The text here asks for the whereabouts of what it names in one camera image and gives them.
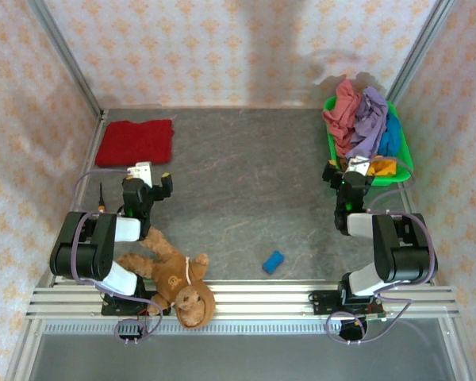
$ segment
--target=teddy bear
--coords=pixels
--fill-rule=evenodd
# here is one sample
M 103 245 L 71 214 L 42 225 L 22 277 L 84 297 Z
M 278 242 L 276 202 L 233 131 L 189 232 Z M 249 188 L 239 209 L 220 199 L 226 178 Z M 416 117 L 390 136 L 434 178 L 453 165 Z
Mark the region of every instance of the teddy bear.
M 208 256 L 202 253 L 190 260 L 153 227 L 140 244 L 152 250 L 159 261 L 130 252 L 121 256 L 118 264 L 143 278 L 152 279 L 157 290 L 152 301 L 163 310 L 174 306 L 183 327 L 194 329 L 206 325 L 215 312 L 213 293 L 202 280 L 209 264 Z M 148 314 L 160 313 L 155 306 L 148 306 Z

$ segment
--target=green laundry basket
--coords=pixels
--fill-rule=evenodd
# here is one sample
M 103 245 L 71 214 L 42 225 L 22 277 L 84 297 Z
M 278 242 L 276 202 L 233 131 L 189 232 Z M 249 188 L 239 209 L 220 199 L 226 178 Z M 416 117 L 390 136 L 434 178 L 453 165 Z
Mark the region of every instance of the green laundry basket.
M 333 107 L 335 107 L 335 102 L 336 102 L 336 97 L 331 97 L 329 98 L 325 103 L 324 103 L 324 109 L 325 110 L 333 110 Z M 398 117 L 397 110 L 395 109 L 395 106 L 388 102 L 388 108 L 389 111 Z M 326 132 L 328 134 L 328 143 L 330 147 L 330 156 L 332 160 L 336 162 L 336 166 L 340 169 L 339 166 L 339 161 L 336 155 L 336 150 L 335 150 L 335 141 L 333 140 L 332 134 L 328 131 L 328 128 L 326 129 Z M 407 141 L 405 140 L 404 136 L 404 130 L 401 129 L 401 147 L 400 147 L 400 152 L 397 155 L 397 159 L 400 161 L 404 162 L 407 164 L 409 168 L 411 168 L 411 171 L 414 169 L 413 168 L 413 161 L 411 160 L 411 154 L 409 153 L 409 148 L 407 147 Z M 409 174 L 409 171 L 400 165 L 397 165 L 397 173 L 394 176 L 391 177 L 381 177 L 378 176 L 374 179 L 372 182 L 373 187 L 385 187 L 390 185 L 391 183 L 401 183 L 402 181 L 405 181 L 409 179 L 411 175 Z

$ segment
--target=blue block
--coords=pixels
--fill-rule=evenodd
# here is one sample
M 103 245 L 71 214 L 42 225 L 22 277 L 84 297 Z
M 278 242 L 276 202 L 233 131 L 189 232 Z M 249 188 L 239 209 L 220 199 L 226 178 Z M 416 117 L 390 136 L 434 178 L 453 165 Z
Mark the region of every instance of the blue block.
M 284 256 L 277 251 L 274 251 L 271 254 L 270 258 L 263 264 L 263 270 L 266 271 L 268 274 L 273 274 L 275 269 L 284 261 Z

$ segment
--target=patterned wallpaper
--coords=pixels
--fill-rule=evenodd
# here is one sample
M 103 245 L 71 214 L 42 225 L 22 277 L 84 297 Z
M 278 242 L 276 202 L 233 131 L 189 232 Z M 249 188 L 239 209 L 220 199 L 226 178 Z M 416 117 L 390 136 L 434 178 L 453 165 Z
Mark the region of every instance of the patterned wallpaper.
M 476 0 L 460 0 L 398 103 L 438 279 L 456 286 L 476 358 Z
M 386 94 L 435 2 L 48 0 L 104 108 L 321 107 L 343 74 Z
M 94 127 L 27 2 L 0 0 L 0 379 Z

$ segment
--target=red cloth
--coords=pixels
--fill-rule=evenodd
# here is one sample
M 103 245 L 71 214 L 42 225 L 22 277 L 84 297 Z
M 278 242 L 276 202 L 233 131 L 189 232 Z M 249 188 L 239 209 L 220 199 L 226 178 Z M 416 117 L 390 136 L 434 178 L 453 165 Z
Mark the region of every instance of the red cloth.
M 362 99 L 355 93 L 349 79 L 345 79 L 336 87 L 336 103 L 333 110 L 324 110 L 323 119 L 328 123 L 328 131 L 335 141 L 338 157 L 345 157 L 351 151 L 351 137 L 355 131 L 356 109 Z
M 175 132 L 169 119 L 132 123 L 109 123 L 95 157 L 99 167 L 134 165 L 140 161 L 165 164 L 171 161 L 171 140 Z

